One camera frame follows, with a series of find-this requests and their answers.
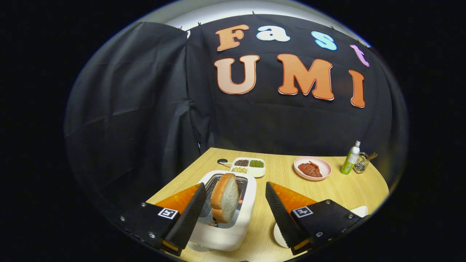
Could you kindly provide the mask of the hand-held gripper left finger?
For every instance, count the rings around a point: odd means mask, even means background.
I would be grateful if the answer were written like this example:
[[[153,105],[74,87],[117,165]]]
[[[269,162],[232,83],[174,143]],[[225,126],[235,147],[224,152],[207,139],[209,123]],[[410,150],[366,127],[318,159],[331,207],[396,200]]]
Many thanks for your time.
[[[179,257],[206,198],[205,184],[198,183],[156,204],[142,202],[118,215],[116,223],[140,242]]]

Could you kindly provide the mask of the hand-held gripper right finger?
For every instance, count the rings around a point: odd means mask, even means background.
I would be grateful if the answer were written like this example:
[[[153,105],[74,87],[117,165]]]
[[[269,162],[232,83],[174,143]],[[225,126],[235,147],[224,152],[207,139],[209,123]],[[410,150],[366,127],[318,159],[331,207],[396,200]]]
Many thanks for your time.
[[[363,219],[331,199],[315,201],[271,181],[266,183],[266,199],[293,255],[330,245]]]

